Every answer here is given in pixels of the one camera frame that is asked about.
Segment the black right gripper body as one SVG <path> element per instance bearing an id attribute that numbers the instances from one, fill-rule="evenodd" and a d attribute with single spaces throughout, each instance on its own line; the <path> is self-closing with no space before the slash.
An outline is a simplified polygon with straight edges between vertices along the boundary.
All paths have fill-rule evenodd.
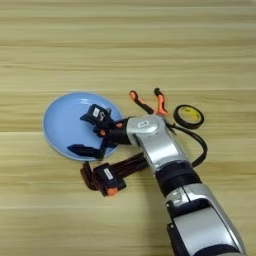
<path id="1" fill-rule="evenodd" d="M 103 159 L 108 147 L 117 145 L 130 145 L 131 142 L 127 135 L 128 119 L 111 121 L 102 127 L 95 127 L 94 132 L 102 138 L 100 148 L 97 150 L 96 158 Z"/>

